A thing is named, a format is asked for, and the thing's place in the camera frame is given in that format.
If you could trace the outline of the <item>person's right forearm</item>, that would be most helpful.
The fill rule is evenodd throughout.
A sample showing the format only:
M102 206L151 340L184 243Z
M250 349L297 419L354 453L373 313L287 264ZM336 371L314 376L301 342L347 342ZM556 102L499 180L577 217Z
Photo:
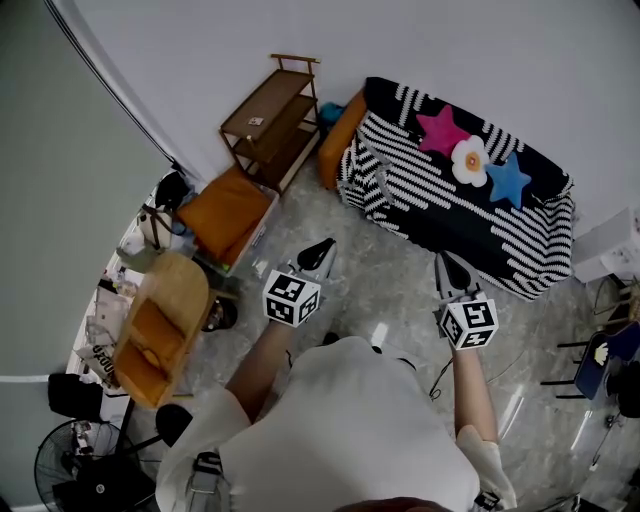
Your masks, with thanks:
M496 415L478 351L454 350L452 366L455 434L471 426L483 441L497 443Z

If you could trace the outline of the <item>white cabinet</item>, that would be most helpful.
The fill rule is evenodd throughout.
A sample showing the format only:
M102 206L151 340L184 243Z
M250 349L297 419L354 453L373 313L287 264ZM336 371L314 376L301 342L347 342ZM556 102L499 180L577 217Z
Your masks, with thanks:
M573 245L573 270L582 283L609 274L640 280L640 204L578 237Z

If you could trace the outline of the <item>black round stand base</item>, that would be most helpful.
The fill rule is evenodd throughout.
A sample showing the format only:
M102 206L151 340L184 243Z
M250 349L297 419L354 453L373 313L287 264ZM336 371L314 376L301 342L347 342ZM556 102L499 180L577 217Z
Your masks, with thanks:
M193 416L184 407L177 404L165 404L158 408L155 414L156 435L141 443L120 450L119 454L129 456L160 441L168 447L173 447L192 419Z

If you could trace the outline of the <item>person's left forearm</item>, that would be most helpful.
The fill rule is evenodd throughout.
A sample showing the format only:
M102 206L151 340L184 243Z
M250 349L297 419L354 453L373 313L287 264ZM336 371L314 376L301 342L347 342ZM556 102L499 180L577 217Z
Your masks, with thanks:
M251 423L257 420L271 393L295 331L291 326L271 321L225 386Z

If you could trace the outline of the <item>black fabric bag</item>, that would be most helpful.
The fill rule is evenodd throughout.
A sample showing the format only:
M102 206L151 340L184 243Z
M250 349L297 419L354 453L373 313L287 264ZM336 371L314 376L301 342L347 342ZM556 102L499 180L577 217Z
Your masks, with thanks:
M101 420L102 387L82 382L77 374L49 375L47 397L50 410L56 414L93 422Z

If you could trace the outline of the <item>blue star pillow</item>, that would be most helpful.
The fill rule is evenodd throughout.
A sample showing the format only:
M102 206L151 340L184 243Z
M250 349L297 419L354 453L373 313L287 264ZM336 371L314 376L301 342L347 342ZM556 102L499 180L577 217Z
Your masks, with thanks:
M520 170L516 153L512 152L501 166L488 164L486 173L492 180L489 201L507 200L514 208L520 209L523 189L531 182L531 177Z

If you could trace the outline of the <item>pile of household clutter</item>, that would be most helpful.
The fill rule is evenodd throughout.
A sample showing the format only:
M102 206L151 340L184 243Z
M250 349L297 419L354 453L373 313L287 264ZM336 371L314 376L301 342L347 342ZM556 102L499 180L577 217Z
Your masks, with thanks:
M142 275L132 269L131 259L144 248L139 228L134 227L125 233L92 295L74 342L74 351L84 346L116 343L142 279Z

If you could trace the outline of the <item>black round pot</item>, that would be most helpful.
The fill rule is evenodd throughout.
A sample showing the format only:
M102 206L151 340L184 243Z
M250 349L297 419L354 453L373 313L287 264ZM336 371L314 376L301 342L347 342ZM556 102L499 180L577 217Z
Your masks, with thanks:
M232 300L216 298L201 327L201 331L209 333L216 330L230 329L236 324L237 318L238 311Z

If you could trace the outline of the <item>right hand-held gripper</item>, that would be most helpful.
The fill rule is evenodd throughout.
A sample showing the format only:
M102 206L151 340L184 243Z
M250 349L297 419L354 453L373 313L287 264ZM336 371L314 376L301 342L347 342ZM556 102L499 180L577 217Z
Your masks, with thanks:
M434 261L436 288L441 302L437 310L439 336L454 350L488 345L499 328L495 301L480 289L476 269L450 251Z

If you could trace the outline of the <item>pink star pillow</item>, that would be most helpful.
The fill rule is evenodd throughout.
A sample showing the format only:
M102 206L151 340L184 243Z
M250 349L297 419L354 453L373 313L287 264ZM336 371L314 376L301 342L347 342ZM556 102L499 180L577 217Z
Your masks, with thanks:
M417 114L416 120L424 131L419 144L421 152L435 151L449 158L459 142L471 137L467 131L455 124L453 109L449 104L435 116Z

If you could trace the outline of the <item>black white striped blanket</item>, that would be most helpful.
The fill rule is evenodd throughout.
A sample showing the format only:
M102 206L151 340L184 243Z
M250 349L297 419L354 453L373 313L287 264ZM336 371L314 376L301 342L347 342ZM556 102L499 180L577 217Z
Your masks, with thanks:
M571 177L495 124L409 86L369 77L367 112L344 151L337 176L342 201L380 227L431 252L465 259L489 283L532 301L572 273L574 203ZM451 156L421 152L417 114L437 115L449 104L455 124L479 136L489 163L515 152L531 177L522 207L489 201L484 186L460 184Z

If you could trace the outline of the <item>white flower pillow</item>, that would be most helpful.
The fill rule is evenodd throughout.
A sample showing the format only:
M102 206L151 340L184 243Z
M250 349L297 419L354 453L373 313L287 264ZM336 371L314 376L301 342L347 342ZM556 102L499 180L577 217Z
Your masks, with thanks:
M451 161L453 176L460 184L476 188L486 184L485 167L489 163L489 155L479 136L472 135L458 142L451 153Z

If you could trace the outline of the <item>black standing fan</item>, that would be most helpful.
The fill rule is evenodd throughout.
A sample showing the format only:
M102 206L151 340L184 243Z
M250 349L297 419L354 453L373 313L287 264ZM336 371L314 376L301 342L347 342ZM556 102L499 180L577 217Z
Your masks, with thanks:
M129 438L110 423L86 420L67 421L46 436L34 478L49 512L136 512L155 489Z

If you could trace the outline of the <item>black round bag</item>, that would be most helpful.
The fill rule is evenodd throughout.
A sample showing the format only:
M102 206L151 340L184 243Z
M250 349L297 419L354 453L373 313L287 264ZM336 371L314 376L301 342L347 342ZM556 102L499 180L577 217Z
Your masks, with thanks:
M157 185L154 204L156 209L176 211L192 192L192 187L178 171L164 176Z

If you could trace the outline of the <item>orange seat cushion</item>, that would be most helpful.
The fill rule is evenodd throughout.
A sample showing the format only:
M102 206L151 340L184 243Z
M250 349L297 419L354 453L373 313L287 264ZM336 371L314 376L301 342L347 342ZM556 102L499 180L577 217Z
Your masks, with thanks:
M196 245L217 263L232 266L267 212L271 200L238 167L231 167L177 210Z

